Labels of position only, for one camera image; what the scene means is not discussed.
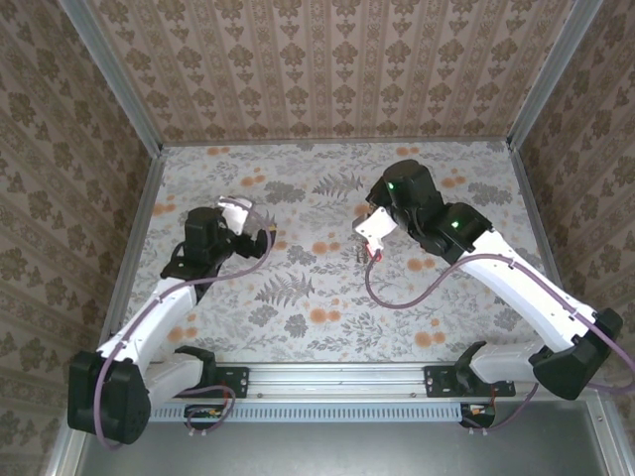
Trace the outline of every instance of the wall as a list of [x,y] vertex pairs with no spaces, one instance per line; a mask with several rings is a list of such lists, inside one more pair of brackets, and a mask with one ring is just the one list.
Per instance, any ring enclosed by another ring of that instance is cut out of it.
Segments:
[[[635,2],[604,2],[521,156],[566,288],[620,312],[634,355]],[[634,401],[618,403],[635,441]]]
[[0,2],[0,474],[48,459],[148,165],[58,4]]
[[571,0],[90,0],[169,143],[502,137]]

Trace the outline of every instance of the table surface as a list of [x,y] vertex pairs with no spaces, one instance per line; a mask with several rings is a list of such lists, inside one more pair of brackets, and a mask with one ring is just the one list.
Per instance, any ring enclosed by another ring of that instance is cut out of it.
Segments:
[[[149,296],[189,210],[220,195],[245,196],[278,225],[269,261],[258,272],[211,287],[162,346],[194,345],[224,362],[453,360],[475,340],[528,341],[531,327],[463,272],[426,301],[401,311],[367,296],[362,241],[351,230],[364,197],[384,169],[403,159],[428,166],[446,201],[464,201],[489,218],[530,263],[541,259],[503,142],[178,147],[166,166],[128,306]],[[372,282],[385,300],[418,296],[447,264],[401,230],[386,240]],[[221,274],[254,260],[232,257]]]

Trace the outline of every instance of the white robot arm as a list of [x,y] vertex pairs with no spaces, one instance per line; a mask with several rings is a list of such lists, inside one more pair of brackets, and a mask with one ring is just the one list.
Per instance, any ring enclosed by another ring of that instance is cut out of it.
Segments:
[[[416,161],[403,161],[387,169],[367,200],[375,209],[369,217],[356,220],[353,229],[368,241],[371,256],[381,254],[382,239],[400,226],[422,248],[451,265],[478,255],[507,259],[507,263],[474,259],[462,264],[461,269],[508,302],[542,341],[513,345],[477,342],[463,354],[465,358],[459,359],[461,364],[467,361],[469,369],[457,372],[472,373],[471,377],[488,384],[539,382],[562,398],[577,398],[609,350],[572,316],[571,308],[612,340],[622,326],[619,315],[612,309],[596,311],[558,288],[519,256],[471,206],[444,203],[430,172]],[[542,285],[519,268],[529,271]],[[550,294],[565,301],[570,309]],[[469,376],[462,377],[463,382],[469,380]]]
[[[242,208],[223,200],[215,208],[189,212],[185,241],[177,246],[151,296],[130,321],[96,352],[82,351],[73,357],[68,375],[71,428],[95,433],[93,403],[100,385],[103,434],[129,444],[140,436],[152,409],[186,389],[216,384],[212,352],[186,346],[164,362],[151,360],[211,286],[187,282],[215,278],[233,253],[245,258],[261,258],[266,253],[264,230],[255,240],[243,233],[251,202],[231,199],[244,205]],[[275,231],[270,234],[275,239]],[[98,376],[107,365],[107,378],[100,384]]]

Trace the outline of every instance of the metal frame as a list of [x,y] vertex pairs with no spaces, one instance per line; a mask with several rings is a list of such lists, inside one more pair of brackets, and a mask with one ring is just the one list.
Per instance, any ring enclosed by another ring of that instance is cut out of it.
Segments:
[[161,155],[161,133],[146,112],[144,102],[135,92],[132,83],[125,73],[125,67],[112,52],[99,24],[84,0],[60,0],[62,8],[86,45],[90,56],[112,89],[117,102],[128,116],[130,123],[137,131],[141,142],[148,150],[150,157],[156,160]]
[[[161,187],[164,166],[164,158],[158,158],[150,163],[150,169],[148,170],[146,183],[143,188],[143,193],[141,194],[141,199],[139,200],[139,207],[137,208],[137,213],[132,224],[130,237],[128,238],[128,244],[126,245],[126,251],[119,270],[119,276],[117,277],[117,282],[115,283],[112,293],[112,300],[108,306],[104,325],[99,336],[100,344],[110,338],[113,330],[120,325],[122,316],[126,315],[128,300],[132,293],[132,285],[135,281],[139,259],[141,258],[143,245],[146,241],[148,225],[152,217],[152,210],[155,206],[157,193]],[[62,428],[58,433],[58,438],[56,439],[46,473],[49,476],[58,474],[74,475],[79,456],[81,455],[86,434],[71,430],[65,422],[66,415],[64,413]]]
[[536,199],[532,193],[532,188],[529,184],[529,179],[527,178],[527,173],[525,172],[525,166],[521,160],[520,153],[515,147],[511,147],[509,153],[512,166],[514,167],[514,173],[516,174],[516,179],[518,180],[518,184],[520,186],[520,192],[523,195],[523,200],[525,201],[525,207],[527,208],[527,214],[529,215],[529,223],[532,226],[532,231],[534,232],[534,237],[536,238],[538,251],[543,259],[545,273],[547,274],[547,278],[553,281],[556,286],[561,288],[563,286],[563,282],[560,279],[558,266],[556,265],[556,260],[554,260],[552,249],[549,246],[547,232],[543,226],[543,220],[540,217],[538,205],[536,204]]
[[601,4],[602,0],[580,0],[573,4],[563,29],[509,131],[508,138],[512,147],[520,149],[527,138]]

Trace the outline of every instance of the black joint housing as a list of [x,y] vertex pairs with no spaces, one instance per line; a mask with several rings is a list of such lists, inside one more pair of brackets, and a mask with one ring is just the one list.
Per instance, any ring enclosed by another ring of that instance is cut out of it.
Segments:
[[[614,341],[624,323],[622,317],[611,308],[594,317],[595,326]],[[575,400],[609,354],[610,348],[589,330],[573,347],[556,353],[543,347],[529,362],[536,379],[547,390],[562,399]]]
[[216,381],[216,356],[208,350],[184,345],[175,350],[175,354],[188,354],[202,362],[202,373],[198,385],[193,389],[202,389],[214,385]]
[[[105,359],[96,352],[77,353],[68,370],[68,426],[95,434],[93,400],[97,377]],[[132,362],[114,361],[101,393],[101,427],[104,436],[134,443],[150,419],[150,399],[139,368]]]

